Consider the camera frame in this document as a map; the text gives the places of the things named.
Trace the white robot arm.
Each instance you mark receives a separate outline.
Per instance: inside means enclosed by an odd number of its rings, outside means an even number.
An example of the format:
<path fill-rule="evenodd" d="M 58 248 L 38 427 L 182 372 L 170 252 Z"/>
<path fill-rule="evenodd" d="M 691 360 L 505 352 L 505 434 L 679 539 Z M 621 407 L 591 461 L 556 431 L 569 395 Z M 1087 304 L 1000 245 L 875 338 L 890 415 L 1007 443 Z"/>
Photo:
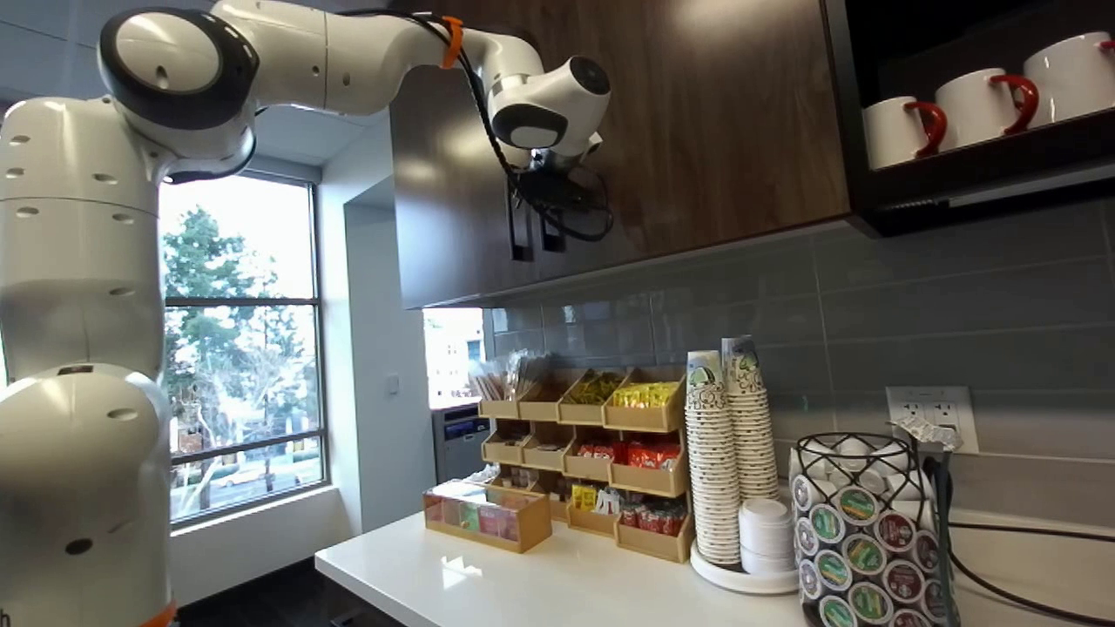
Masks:
<path fill-rule="evenodd" d="M 4 112 L 4 627 L 177 627 L 170 228 L 165 193 L 233 177 L 269 107 L 377 116 L 454 71 L 522 188 L 600 147 L 614 80 L 444 9 L 295 0 L 139 7 L 103 22 L 98 99 Z"/>

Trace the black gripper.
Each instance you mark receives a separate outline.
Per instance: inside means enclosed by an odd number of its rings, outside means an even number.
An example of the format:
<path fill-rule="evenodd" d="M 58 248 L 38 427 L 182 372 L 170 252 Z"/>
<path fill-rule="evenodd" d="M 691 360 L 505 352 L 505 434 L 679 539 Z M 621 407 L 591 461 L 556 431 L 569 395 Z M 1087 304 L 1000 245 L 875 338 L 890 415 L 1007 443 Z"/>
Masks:
<path fill-rule="evenodd" d="M 570 177 L 570 167 L 550 149 L 532 149 L 513 176 L 515 194 L 570 241 L 602 241 L 608 234 L 608 203 L 602 193 Z"/>

